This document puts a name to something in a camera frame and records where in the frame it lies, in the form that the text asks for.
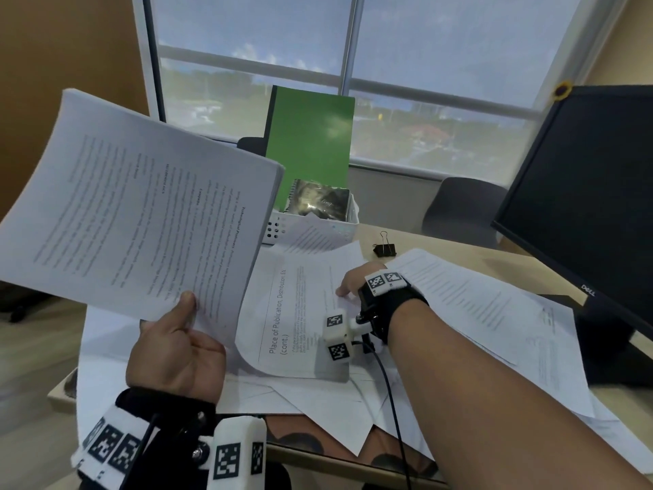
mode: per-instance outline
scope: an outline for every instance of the wooden floor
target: wooden floor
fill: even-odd
[[[0,320],[0,489],[44,489],[71,473],[75,418],[46,396],[77,366],[85,312],[53,298],[19,324]]]

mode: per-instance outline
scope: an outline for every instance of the window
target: window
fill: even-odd
[[[167,120],[237,140],[273,84],[343,93],[352,164],[508,184],[623,2],[152,0]]]

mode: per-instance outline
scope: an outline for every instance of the monitor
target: monitor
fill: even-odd
[[[605,376],[617,357],[617,381],[653,382],[653,361],[628,345],[633,329],[653,340],[653,86],[575,87],[555,102],[492,225],[588,295],[584,359]]]

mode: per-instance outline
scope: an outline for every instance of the hand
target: hand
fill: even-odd
[[[371,263],[365,263],[358,268],[348,271],[345,274],[345,278],[342,279],[340,287],[336,289],[336,295],[344,297],[350,292],[358,295],[358,289],[365,285],[365,275],[377,272],[382,268],[387,268],[387,266],[378,261],[372,261]]]
[[[186,324],[195,312],[195,296],[186,291],[159,321],[140,326],[129,355],[127,385],[145,387],[217,404],[224,385],[224,346]]]

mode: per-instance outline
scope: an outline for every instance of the sky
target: sky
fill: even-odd
[[[579,0],[365,0],[353,76],[530,107]],[[153,0],[159,42],[340,74],[351,0]]]

